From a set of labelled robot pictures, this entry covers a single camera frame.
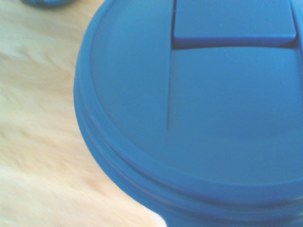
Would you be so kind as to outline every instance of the plastic lid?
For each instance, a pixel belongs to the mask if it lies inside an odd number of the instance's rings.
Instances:
[[[292,7],[284,48],[173,49],[173,0],[107,0],[92,19],[74,87],[81,133],[169,227],[302,225],[303,3]]]

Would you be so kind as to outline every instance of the blue bottle cap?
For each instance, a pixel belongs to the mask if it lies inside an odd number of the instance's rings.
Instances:
[[[302,37],[300,0],[106,0],[76,66],[88,148],[169,227],[301,227]]]
[[[38,7],[58,7],[71,3],[73,0],[21,0],[21,1]]]

